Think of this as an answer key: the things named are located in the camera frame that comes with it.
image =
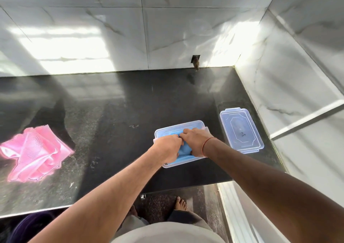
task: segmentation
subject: person's right hand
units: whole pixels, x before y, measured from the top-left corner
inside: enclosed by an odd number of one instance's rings
[[[213,137],[213,135],[206,130],[193,128],[192,130],[184,129],[183,132],[179,134],[179,137],[186,141],[186,143],[191,147],[192,155],[195,157],[204,157],[204,155],[202,155],[202,146],[204,142]]]

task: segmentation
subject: red string bracelet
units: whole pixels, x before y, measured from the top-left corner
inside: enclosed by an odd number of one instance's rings
[[[203,145],[202,145],[202,155],[203,155],[203,157],[205,157],[204,154],[203,154],[203,147],[204,147],[205,143],[206,143],[207,141],[209,141],[210,139],[212,139],[212,138],[214,138],[214,139],[217,140],[216,137],[210,137],[210,138],[206,139],[205,142],[204,142]]]

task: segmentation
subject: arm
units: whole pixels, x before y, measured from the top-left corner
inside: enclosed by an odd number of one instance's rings
[[[180,137],[195,156],[225,170],[290,242],[344,240],[344,209],[316,189],[217,139],[207,140],[212,135],[203,130],[185,129]]]
[[[174,162],[183,141],[161,137],[140,158],[82,197],[30,243],[109,242],[143,187],[164,164]]]

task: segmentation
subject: person's left hand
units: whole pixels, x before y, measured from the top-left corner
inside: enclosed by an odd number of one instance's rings
[[[174,134],[158,138],[150,149],[158,155],[162,164],[172,163],[177,159],[179,148],[183,144],[183,139]]]

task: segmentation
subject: forearm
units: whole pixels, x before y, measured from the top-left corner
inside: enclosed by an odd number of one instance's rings
[[[153,148],[63,212],[37,242],[109,242],[136,197],[163,162]]]
[[[290,241],[339,237],[343,208],[314,188],[216,139],[207,141],[204,155],[222,167]]]

